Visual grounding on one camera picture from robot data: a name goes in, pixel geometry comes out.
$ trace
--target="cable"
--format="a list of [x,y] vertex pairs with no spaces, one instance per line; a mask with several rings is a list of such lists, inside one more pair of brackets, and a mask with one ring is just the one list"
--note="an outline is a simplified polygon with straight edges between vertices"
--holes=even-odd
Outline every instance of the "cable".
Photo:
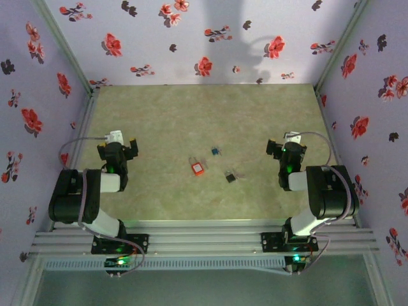
[[324,165],[329,164],[330,160],[332,159],[332,146],[331,146],[332,144],[330,143],[329,139],[327,139],[324,135],[322,135],[322,134],[320,134],[318,132],[301,132],[301,133],[297,133],[295,135],[289,135],[286,138],[292,138],[292,137],[296,137],[296,136],[300,136],[300,135],[306,135],[306,134],[316,135],[316,136],[318,136],[320,138],[323,138],[325,140],[325,142],[327,143],[327,146],[329,147],[329,158],[328,158],[326,164],[324,164]]
[[120,277],[121,275],[125,275],[125,274],[128,274],[128,273],[134,272],[137,268],[139,268],[140,266],[143,265],[143,263],[145,262],[145,257],[146,257],[145,252],[143,251],[143,249],[138,244],[136,244],[136,243],[134,243],[132,241],[129,241],[129,240],[109,237],[109,236],[106,236],[106,235],[102,235],[100,233],[96,233],[95,231],[87,228],[82,223],[82,217],[84,216],[84,210],[85,210],[85,201],[86,201],[86,198],[87,198],[87,177],[86,177],[87,170],[88,169],[85,169],[82,172],[82,181],[83,181],[83,184],[82,184],[82,199],[81,199],[81,207],[80,207],[79,216],[78,216],[78,225],[83,230],[87,231],[88,233],[90,233],[90,234],[92,234],[94,236],[97,236],[98,238],[104,238],[104,239],[109,239],[109,240],[113,240],[113,241],[122,242],[123,244],[129,244],[129,245],[133,246],[135,249],[138,249],[142,254],[142,260],[135,267],[133,267],[132,269],[130,269],[128,271],[125,271],[125,272],[123,272],[121,274],[118,274],[117,276]]
[[105,137],[80,137],[80,138],[72,139],[69,142],[66,142],[63,145],[61,145],[61,148],[59,149],[59,152],[58,152],[58,158],[62,166],[64,167],[64,169],[68,169],[68,167],[64,164],[64,161],[62,161],[62,158],[61,158],[62,150],[70,143],[77,142],[79,140],[105,140]]
[[322,228],[323,226],[329,225],[333,222],[337,222],[339,220],[343,220],[345,217],[347,217],[347,215],[350,212],[351,209],[351,192],[350,192],[350,188],[349,185],[347,184],[346,179],[343,177],[343,175],[336,170],[335,168],[331,167],[328,165],[328,163],[330,162],[330,159],[332,158],[332,144],[330,143],[329,139],[327,139],[324,135],[317,133],[317,132],[301,132],[301,133],[297,133],[295,135],[289,135],[287,136],[287,138],[292,138],[292,137],[296,137],[296,136],[300,136],[300,135],[305,135],[305,134],[311,134],[311,135],[317,135],[321,138],[323,138],[325,140],[325,142],[328,144],[329,147],[329,158],[326,162],[326,164],[324,164],[323,166],[321,166],[322,168],[328,168],[330,169],[332,172],[334,172],[336,174],[336,176],[341,180],[341,182],[343,183],[344,189],[346,190],[346,194],[347,194],[347,204],[346,204],[346,209],[344,210],[343,214],[341,214],[339,217],[337,218],[333,218],[333,219],[329,219],[319,225],[317,225],[316,227],[312,228],[310,231],[311,237],[314,238],[327,238],[327,243],[326,245],[322,248],[322,250],[320,251],[320,253],[316,256],[316,258],[309,264],[307,265],[301,272],[297,272],[297,274],[301,274],[304,271],[306,271],[307,269],[309,269],[312,265],[314,265],[319,259],[320,257],[323,255],[323,252],[325,250],[327,250],[329,244],[330,244],[330,237],[327,235],[317,235],[316,231],[319,230],[320,228]]

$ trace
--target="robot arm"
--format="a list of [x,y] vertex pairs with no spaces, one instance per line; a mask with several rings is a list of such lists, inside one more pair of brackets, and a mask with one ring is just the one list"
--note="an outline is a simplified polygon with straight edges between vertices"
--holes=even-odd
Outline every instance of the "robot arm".
[[[136,140],[125,147],[120,131],[105,136],[106,142],[98,145],[99,156],[106,164],[107,173],[100,169],[87,170],[87,190],[82,222],[90,230],[109,237],[125,238],[123,222],[110,217],[100,209],[101,193],[123,191],[128,183],[127,161],[138,155]],[[62,170],[59,174],[54,193],[48,206],[48,214],[53,221],[77,224],[82,200],[83,178],[78,170]]]
[[[309,207],[287,219],[281,233],[262,233],[264,252],[317,251],[316,239],[312,238],[314,229],[340,217],[352,216],[359,209],[360,202],[345,166],[308,166],[300,171],[306,146],[300,145],[298,134],[286,133],[284,144],[269,140],[266,153],[279,160],[279,185],[285,191],[307,190]],[[348,191],[351,206],[344,216]]]

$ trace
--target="metal extrusion rail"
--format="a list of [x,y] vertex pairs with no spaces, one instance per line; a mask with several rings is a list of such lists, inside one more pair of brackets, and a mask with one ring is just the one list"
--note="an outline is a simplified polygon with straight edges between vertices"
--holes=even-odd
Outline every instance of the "metal extrusion rail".
[[[290,256],[295,253],[263,253],[260,233],[281,231],[283,221],[139,221],[125,222],[128,233],[150,235],[149,258],[202,258],[206,256]],[[346,219],[319,231],[329,235],[327,255],[366,254],[378,247],[371,229],[358,228]],[[92,255],[93,236],[72,225],[56,223],[51,232],[37,233],[30,253],[42,258],[105,258]],[[326,243],[318,238],[319,247]]]

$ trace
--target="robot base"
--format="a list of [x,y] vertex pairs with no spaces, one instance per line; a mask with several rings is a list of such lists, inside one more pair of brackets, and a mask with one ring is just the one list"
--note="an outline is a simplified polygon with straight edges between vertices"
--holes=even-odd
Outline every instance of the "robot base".
[[285,243],[284,233],[261,233],[262,251],[268,252],[316,252],[317,240],[312,237],[293,237]]
[[[132,241],[139,245],[144,253],[147,253],[149,246],[148,234],[127,234],[126,240]],[[91,254],[98,255],[113,255],[113,254],[131,254],[133,253],[133,247],[129,244],[123,244],[121,242],[94,237],[92,243]]]

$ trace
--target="red flower print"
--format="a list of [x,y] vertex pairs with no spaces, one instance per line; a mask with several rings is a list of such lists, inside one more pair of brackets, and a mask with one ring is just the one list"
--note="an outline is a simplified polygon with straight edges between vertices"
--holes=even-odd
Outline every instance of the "red flower print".
[[69,94],[71,93],[71,86],[69,86],[68,80],[67,80],[65,74],[58,72],[57,73],[57,78],[58,78],[59,88],[60,88],[62,94],[64,94],[66,97],[68,97]]
[[391,102],[392,99],[395,97],[394,92],[391,89],[388,89],[385,94],[382,95],[384,101]]
[[27,33],[30,35],[30,38],[32,41],[37,41],[40,38],[40,35],[38,34],[37,28],[33,27],[30,22],[27,22],[25,25],[25,29],[27,30]]
[[161,11],[163,14],[165,14],[165,15],[170,15],[170,14],[171,14],[171,6],[170,6],[170,4],[164,4],[164,5],[161,7],[160,11]]
[[402,200],[401,207],[405,212],[405,215],[408,215],[408,198]]
[[61,154],[61,160],[64,163],[64,165],[66,166],[66,163],[68,162],[68,153]]
[[283,42],[283,38],[281,36],[276,36],[276,38],[272,40],[269,44],[268,47],[269,57],[271,59],[278,59],[279,52],[281,52],[284,47],[285,43]]
[[396,75],[391,75],[388,77],[387,84],[389,87],[394,87],[395,83],[398,82]]
[[397,98],[401,99],[401,97],[407,95],[408,91],[408,76],[403,78],[401,82],[398,82],[395,86],[395,90],[397,91]]
[[68,10],[66,9],[65,6],[62,6],[62,7],[59,8],[59,12],[60,12],[61,14],[67,14],[67,13],[68,13]]
[[108,49],[110,55],[114,57],[122,56],[120,40],[117,40],[111,33],[106,34],[105,47]]
[[186,0],[175,0],[176,3],[174,4],[174,7],[178,11],[187,11],[187,8],[189,7],[189,3]]
[[26,126],[33,132],[39,133],[42,131],[43,123],[38,120],[38,116],[33,109],[21,109]]
[[36,53],[37,47],[31,40],[27,43],[27,45],[30,53]]
[[180,20],[181,20],[180,14],[170,15],[170,24],[172,26],[176,26]]
[[394,237],[398,236],[398,232],[395,228],[390,228],[390,234],[391,236],[394,236]]
[[357,54],[354,54],[351,57],[347,56],[344,59],[344,66],[341,67],[343,78],[347,78],[347,76],[353,72],[356,67],[356,60]]
[[197,65],[198,74],[205,76],[210,76],[210,70],[212,69],[212,62],[208,57],[203,57]]
[[370,119],[368,117],[356,117],[354,124],[350,125],[351,134],[354,139],[357,139],[359,136],[363,136],[367,132],[367,126]]
[[324,95],[323,97],[321,97],[321,104],[323,105],[323,107],[326,107],[326,99],[327,99],[327,95]]
[[44,47],[43,47],[43,45],[42,45],[41,43],[38,43],[38,46],[37,46],[37,54],[38,54],[38,56],[41,57],[42,59],[43,59],[44,56],[45,56]]

